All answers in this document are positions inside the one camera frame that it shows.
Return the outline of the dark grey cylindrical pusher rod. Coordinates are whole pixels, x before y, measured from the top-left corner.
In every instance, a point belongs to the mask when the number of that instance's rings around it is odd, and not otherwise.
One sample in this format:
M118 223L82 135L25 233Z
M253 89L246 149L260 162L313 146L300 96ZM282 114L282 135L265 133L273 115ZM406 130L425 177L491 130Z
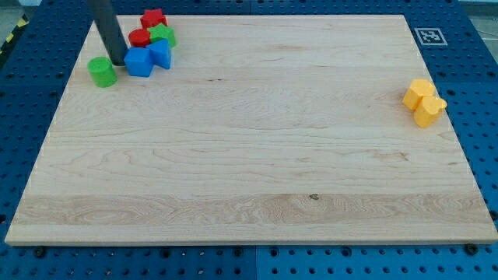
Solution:
M86 0L93 21L113 65L125 66L128 46L117 20L111 0Z

